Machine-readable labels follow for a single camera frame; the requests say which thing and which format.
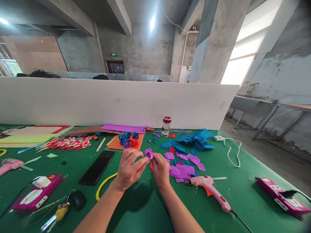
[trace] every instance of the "concrete floor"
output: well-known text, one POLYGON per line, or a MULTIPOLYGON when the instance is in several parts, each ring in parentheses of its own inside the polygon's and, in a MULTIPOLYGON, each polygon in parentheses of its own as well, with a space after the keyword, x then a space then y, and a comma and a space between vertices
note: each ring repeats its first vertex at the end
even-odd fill
POLYGON ((242 142, 242 148, 276 172, 296 188, 311 196, 311 164, 268 143, 265 140, 252 141, 254 130, 239 129, 232 132, 234 125, 224 121, 220 131, 229 138, 242 142))

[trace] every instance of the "yellow cable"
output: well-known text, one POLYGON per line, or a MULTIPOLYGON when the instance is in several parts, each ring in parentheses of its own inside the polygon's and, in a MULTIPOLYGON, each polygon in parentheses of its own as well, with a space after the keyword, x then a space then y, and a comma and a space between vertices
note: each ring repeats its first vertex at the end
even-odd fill
POLYGON ((0 156, 4 155, 4 154, 7 152, 7 150, 6 150, 6 149, 0 149, 0 150, 2 150, 2 151, 3 151, 3 152, 0 154, 0 156))
POLYGON ((104 184, 107 183, 107 181, 110 180, 111 178, 117 176, 117 174, 118 174, 118 173, 115 173, 115 174, 109 176, 107 179, 105 179, 105 180, 100 184, 100 186, 98 187, 98 190, 97 190, 97 192, 96 192, 96 201, 99 201, 99 199, 100 199, 100 198, 99 198, 99 192, 101 191, 101 188, 104 186, 104 184))

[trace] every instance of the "black smartphone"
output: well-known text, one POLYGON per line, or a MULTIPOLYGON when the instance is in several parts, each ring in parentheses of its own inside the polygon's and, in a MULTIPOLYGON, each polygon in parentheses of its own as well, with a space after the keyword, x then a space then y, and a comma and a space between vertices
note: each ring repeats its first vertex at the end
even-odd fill
POLYGON ((113 151, 103 151, 90 168, 84 173, 82 178, 79 180, 79 184, 84 185, 96 185, 97 181, 105 171, 112 157, 114 156, 113 151))

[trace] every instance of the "white foam board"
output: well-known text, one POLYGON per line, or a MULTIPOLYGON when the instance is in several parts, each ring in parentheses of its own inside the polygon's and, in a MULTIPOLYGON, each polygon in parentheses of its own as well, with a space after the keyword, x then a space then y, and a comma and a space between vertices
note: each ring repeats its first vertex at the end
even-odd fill
POLYGON ((0 77, 0 123, 219 130, 239 85, 0 77))

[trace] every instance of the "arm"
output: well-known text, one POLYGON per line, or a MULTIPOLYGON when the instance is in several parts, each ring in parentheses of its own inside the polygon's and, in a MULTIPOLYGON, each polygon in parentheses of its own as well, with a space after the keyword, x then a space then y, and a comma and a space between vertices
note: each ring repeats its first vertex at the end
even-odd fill
POLYGON ((147 157, 135 162, 138 157, 143 156, 143 153, 136 149, 124 150, 117 177, 111 182, 104 195, 78 225, 74 233, 106 232, 111 216, 124 191, 139 179, 149 163, 147 157))
POLYGON ((151 162, 155 181, 168 208, 175 232, 204 232, 169 182, 168 162, 159 153, 153 153, 151 162))

